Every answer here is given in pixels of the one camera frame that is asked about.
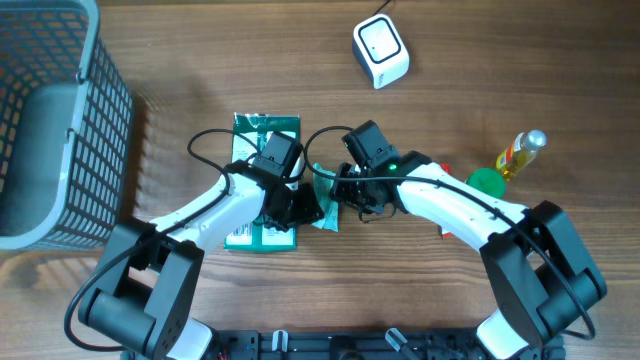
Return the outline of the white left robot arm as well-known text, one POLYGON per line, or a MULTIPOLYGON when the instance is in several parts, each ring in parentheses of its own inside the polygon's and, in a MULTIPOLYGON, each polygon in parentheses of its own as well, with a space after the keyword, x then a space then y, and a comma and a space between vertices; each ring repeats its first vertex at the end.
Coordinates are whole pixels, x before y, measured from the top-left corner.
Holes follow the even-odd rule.
POLYGON ((324 213, 311 185, 290 188, 256 162, 236 161, 183 208, 117 225, 96 271, 68 308, 83 325, 136 359, 213 359, 216 331, 191 318, 206 255, 254 220, 286 232, 324 213))

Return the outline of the mint green wipes packet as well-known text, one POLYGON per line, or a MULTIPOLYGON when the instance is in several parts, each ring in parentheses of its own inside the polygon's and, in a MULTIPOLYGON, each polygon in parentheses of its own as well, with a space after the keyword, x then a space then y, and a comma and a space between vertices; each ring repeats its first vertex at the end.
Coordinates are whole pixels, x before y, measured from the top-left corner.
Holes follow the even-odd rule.
POLYGON ((313 222, 312 225, 319 229, 338 232, 339 204, 329 196, 329 192, 333 186, 333 180, 315 174, 313 176, 313 186, 324 217, 313 222))

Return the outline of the green 3M gloves package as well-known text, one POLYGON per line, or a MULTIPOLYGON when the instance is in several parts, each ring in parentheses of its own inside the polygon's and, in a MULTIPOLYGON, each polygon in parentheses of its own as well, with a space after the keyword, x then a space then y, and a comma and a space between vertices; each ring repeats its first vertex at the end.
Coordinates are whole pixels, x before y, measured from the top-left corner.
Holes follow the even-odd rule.
MULTIPOLYGON (((299 115, 235 113, 231 161, 246 160, 263 150, 274 131, 300 139, 299 115)), ((266 228, 263 219, 242 225, 224 240, 224 249, 243 252, 284 252, 297 248, 296 229, 286 232, 266 228)))

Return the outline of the green lid jar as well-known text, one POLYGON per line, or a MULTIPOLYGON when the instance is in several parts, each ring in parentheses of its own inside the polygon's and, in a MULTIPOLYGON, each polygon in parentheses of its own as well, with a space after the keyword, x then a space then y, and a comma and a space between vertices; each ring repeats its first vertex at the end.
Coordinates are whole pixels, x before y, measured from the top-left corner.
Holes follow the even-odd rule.
POLYGON ((474 171, 465 183, 482 193, 495 198, 502 198, 506 192, 506 182, 502 176, 490 168, 480 168, 474 171))

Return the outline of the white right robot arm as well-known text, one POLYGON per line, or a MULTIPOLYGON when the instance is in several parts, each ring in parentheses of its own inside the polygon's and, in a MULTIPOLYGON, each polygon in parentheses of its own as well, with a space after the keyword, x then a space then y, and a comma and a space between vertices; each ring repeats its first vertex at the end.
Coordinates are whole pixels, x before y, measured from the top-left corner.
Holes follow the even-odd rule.
POLYGON ((412 151, 371 170, 340 166, 337 202, 380 214, 391 204, 430 220, 477 251, 497 303, 475 330, 489 356, 509 359, 566 332, 607 294, 605 279, 567 214, 491 197, 412 151))

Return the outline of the red stick sachet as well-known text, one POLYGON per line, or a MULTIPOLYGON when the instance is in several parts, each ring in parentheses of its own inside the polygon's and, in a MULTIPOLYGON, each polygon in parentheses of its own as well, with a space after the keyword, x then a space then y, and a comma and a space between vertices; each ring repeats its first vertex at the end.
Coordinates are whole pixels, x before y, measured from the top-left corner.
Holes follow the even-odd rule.
MULTIPOLYGON (((443 163, 441 164, 441 168, 444 172, 446 172, 447 174, 451 174, 451 167, 449 164, 447 163, 443 163)), ((445 229, 442 226, 438 227, 439 229, 439 235, 441 238, 445 239, 445 238, 451 238, 453 236, 453 233, 450 232, 449 230, 445 229)))

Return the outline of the yellow oil bottle silver cap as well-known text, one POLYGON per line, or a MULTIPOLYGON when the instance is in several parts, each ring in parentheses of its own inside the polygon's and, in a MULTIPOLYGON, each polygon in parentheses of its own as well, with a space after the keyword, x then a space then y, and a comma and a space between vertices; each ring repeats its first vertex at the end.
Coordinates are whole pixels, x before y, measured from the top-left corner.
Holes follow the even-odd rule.
POLYGON ((510 181, 537 157, 539 151, 546 146, 546 142, 546 134, 541 130, 519 133, 498 155, 496 171, 505 181, 510 181))

